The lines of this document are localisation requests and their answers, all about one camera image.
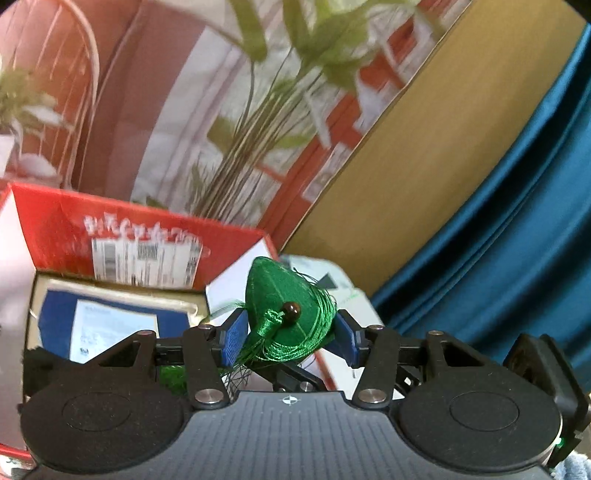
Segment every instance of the crosshair logo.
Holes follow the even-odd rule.
[[[295,405],[296,403],[298,403],[298,402],[300,401],[300,399],[299,399],[299,398],[292,397],[291,395],[288,395],[287,397],[283,397],[283,398],[281,399],[281,401],[282,401],[282,402],[283,402],[285,405],[292,406],[292,405]]]

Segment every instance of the blue gripper pad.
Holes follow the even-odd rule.
[[[330,353],[343,358],[347,365],[357,365],[359,362],[359,350],[355,343],[355,333],[343,316],[337,312],[333,320],[335,339],[324,346]]]
[[[222,364],[220,367],[229,368],[234,365],[238,354],[248,335],[248,312],[236,309],[219,328],[225,331],[222,340]]]

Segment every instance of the red box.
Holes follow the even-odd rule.
[[[168,246],[198,241],[207,252],[199,259],[192,285],[199,291],[260,242],[271,257],[277,257],[260,230],[64,190],[9,184],[0,192],[0,455],[1,444],[25,448],[17,405],[23,401],[21,356],[36,271],[95,278],[93,240],[109,238]]]

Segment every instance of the brown bead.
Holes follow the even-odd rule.
[[[291,326],[297,322],[297,319],[300,318],[301,315],[301,307],[300,304],[294,301],[287,301],[281,307],[281,311],[285,314],[283,317],[283,325],[284,326]]]

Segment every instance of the black round pad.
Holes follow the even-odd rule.
[[[184,423],[181,401],[131,368],[98,368],[43,389],[21,413],[33,456],[56,470],[107,473],[164,450]]]
[[[426,457],[460,471],[504,472],[544,459],[560,435],[552,398],[503,367],[455,368],[407,395],[398,423]]]

